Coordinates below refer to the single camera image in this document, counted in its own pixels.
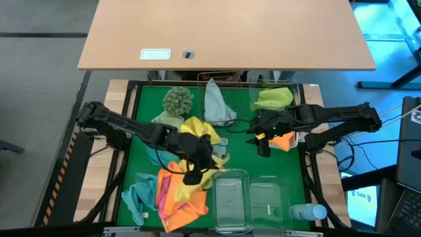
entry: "wire basket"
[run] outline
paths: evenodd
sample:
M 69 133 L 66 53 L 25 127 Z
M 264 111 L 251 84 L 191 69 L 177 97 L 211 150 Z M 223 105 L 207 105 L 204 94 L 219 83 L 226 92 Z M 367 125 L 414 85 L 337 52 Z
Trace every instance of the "wire basket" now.
M 209 121 L 205 120 L 205 92 L 208 81 L 213 79 L 219 87 L 225 104 L 236 113 L 236 119 L 244 119 L 244 98 L 245 94 L 241 86 L 239 72 L 202 72 L 197 75 L 197 93 L 199 104 L 199 117 L 213 126 L 223 126 L 228 120 Z

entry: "desk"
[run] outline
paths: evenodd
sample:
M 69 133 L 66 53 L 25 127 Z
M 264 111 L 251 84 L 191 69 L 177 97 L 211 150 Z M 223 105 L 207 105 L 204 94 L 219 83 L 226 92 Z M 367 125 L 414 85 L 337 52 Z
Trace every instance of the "desk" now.
M 124 100 L 126 98 L 127 85 L 128 85 L 127 80 L 111 80 L 109 90 L 105 98 L 105 105 L 112 111 L 121 113 Z M 320 94 L 320 88 L 318 87 L 318 85 L 306 84 L 306 85 L 303 85 L 303 88 L 304 88 L 304 95 L 305 95 L 306 103 L 314 103 L 314 104 L 322 105 L 322 98 Z M 132 114 L 133 104 L 135 103 L 134 93 L 135 92 L 132 91 L 133 96 L 130 97 L 130 101 L 128 103 L 129 116 Z M 323 124 L 319 126 L 318 128 L 315 128 L 315 132 L 321 132 L 325 129 L 327 129 L 327 124 Z M 104 146 L 105 146 L 104 140 L 95 140 L 93 143 L 92 151 L 97 151 L 98 149 L 101 149 Z M 333 151 L 332 147 L 326 147 L 325 149 Z M 81 191 L 79 201 L 78 201 L 78 206 L 76 208 L 76 213 L 74 216 L 75 221 L 83 218 L 87 214 L 89 209 L 91 209 L 95 205 L 96 201 L 98 201 L 98 199 L 101 197 L 101 194 L 103 193 L 105 184 L 107 182 L 107 176 L 109 173 L 111 158 L 112 158 L 111 150 L 106 150 L 92 157 L 91 160 L 89 161 L 84 183 L 82 185 L 82 191 Z M 341 180 L 339 177 L 339 172 L 336 166 L 336 160 L 332 156 L 322 153 L 322 154 L 317 155 L 317 164 L 318 164 L 318 171 L 320 173 L 320 182 L 322 186 L 322 191 L 323 191 L 326 201 L 331 205 L 332 209 L 336 212 L 339 218 L 345 224 L 350 226 L 350 220 L 348 217 L 347 207 L 345 204 L 345 198 L 344 198 L 344 194 L 341 187 Z M 127 185 L 130 185 L 130 183 L 126 183 L 124 185 L 124 188 L 126 188 Z M 303 201 L 302 187 L 301 187 L 301 190 L 297 188 L 296 192 L 298 193 L 301 192 L 301 194 L 297 194 L 297 199 L 292 200 L 291 202 L 294 201 L 295 203 L 301 203 Z M 112 198 L 112 200 L 109 201 L 109 210 L 107 211 L 107 216 L 105 217 L 105 220 L 109 221 L 112 219 L 112 214 L 115 213 L 113 209 L 114 209 L 114 201 Z M 121 218 L 124 218 L 124 217 L 119 217 L 118 218 L 119 222 L 130 223 L 130 222 L 122 221 Z M 192 223 L 193 225 L 192 227 L 203 228 L 209 225 L 207 221 L 204 221 L 204 222 L 200 223 L 198 220 L 198 223 Z M 306 229 L 306 226 L 305 226 L 306 224 L 304 223 L 306 222 L 298 223 L 299 228 L 302 230 Z
M 170 60 L 140 60 L 171 49 Z M 192 59 L 182 57 L 194 50 Z M 374 70 L 347 0 L 101 0 L 82 70 Z

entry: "wooden board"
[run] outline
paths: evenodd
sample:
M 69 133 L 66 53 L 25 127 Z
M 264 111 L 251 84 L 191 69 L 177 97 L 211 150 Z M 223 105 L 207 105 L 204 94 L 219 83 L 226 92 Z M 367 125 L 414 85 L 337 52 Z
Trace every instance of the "wooden board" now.
M 110 110 L 121 113 L 126 95 L 127 80 L 111 80 L 108 92 L 105 98 L 105 106 Z M 323 105 L 322 95 L 318 85 L 305 84 L 303 85 L 305 92 L 305 100 L 309 104 Z M 129 104 L 128 115 L 132 114 L 132 105 L 134 100 L 134 93 L 132 92 L 131 103 Z M 314 129 L 314 132 L 323 132 L 328 129 L 327 124 L 322 124 Z M 105 147 L 104 140 L 95 140 L 92 152 Z M 326 146 L 326 150 L 334 152 L 333 147 Z M 89 210 L 96 204 L 105 189 L 105 182 L 111 163 L 112 150 L 107 149 L 97 155 L 93 156 L 88 163 L 85 180 L 82 185 L 82 191 L 79 197 L 78 206 L 74 220 L 78 221 L 86 216 Z M 331 208 L 339 216 L 339 218 L 348 226 L 351 226 L 349 220 L 345 196 L 342 190 L 341 179 L 337 169 L 336 160 L 329 154 L 321 153 L 317 155 L 318 170 L 320 173 L 320 180 L 322 183 L 322 191 L 326 201 Z M 106 220 L 111 219 L 111 212 L 113 209 L 115 193 L 109 201 L 109 208 Z
M 140 60 L 171 49 L 170 60 Z M 192 59 L 182 57 L 194 50 Z M 348 0 L 101 0 L 84 70 L 374 70 Z

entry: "green toy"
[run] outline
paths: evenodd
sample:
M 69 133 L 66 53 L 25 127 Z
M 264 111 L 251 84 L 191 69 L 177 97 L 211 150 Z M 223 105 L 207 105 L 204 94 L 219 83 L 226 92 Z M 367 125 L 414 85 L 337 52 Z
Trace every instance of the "green toy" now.
M 175 86 L 166 93 L 162 106 L 172 115 L 183 115 L 191 111 L 193 97 L 194 95 L 190 94 L 189 89 Z

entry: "green work surface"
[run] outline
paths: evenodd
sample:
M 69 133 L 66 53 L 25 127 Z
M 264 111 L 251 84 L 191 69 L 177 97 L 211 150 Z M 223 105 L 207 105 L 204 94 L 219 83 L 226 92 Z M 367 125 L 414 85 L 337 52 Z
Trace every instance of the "green work surface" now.
M 139 108 L 137 110 L 137 121 L 149 122 L 163 112 L 162 99 L 170 87 L 164 86 L 142 86 L 139 100 Z M 249 110 L 249 90 L 247 89 L 222 89 L 222 90 L 239 90 L 242 96 L 242 115 L 245 119 L 254 117 L 254 113 Z M 198 106 L 198 89 L 190 88 L 190 92 L 195 96 L 193 99 L 193 108 L 185 119 L 191 116 L 199 117 Z M 241 123 L 232 129 L 242 130 L 248 128 L 247 123 Z M 282 180 L 287 180 L 289 188 L 286 199 L 282 200 L 282 212 L 284 216 L 288 216 L 288 207 L 285 203 L 290 205 L 305 203 L 303 179 L 301 176 L 300 161 L 298 149 L 291 149 L 289 152 L 284 152 L 279 149 L 272 149 L 272 156 L 265 158 L 257 155 L 256 146 L 253 144 L 246 144 L 245 141 L 252 139 L 252 134 L 231 134 L 223 128 L 216 127 L 216 132 L 221 138 L 228 139 L 227 152 L 230 154 L 230 160 L 224 165 L 229 169 L 243 169 L 249 173 L 249 178 L 252 180 L 258 176 L 278 176 Z M 135 175 L 137 172 L 155 174 L 157 175 L 160 167 L 152 165 L 148 154 L 145 150 L 145 144 L 137 137 L 132 139 L 132 147 L 128 159 L 128 167 L 126 177 L 124 180 L 123 190 L 128 190 L 135 182 Z M 185 227 L 191 228 L 214 228 L 214 207 L 213 207 L 213 192 L 212 188 L 207 192 L 206 205 L 209 207 L 207 215 L 199 217 L 196 221 L 190 223 Z M 144 206 L 143 212 L 148 212 L 149 217 L 145 219 L 144 226 L 148 227 L 162 227 L 161 219 L 156 211 Z M 307 221 L 284 221 L 284 228 L 286 230 L 310 230 L 309 222 Z M 117 218 L 118 226 L 135 226 L 132 213 L 128 210 L 127 205 L 122 201 Z

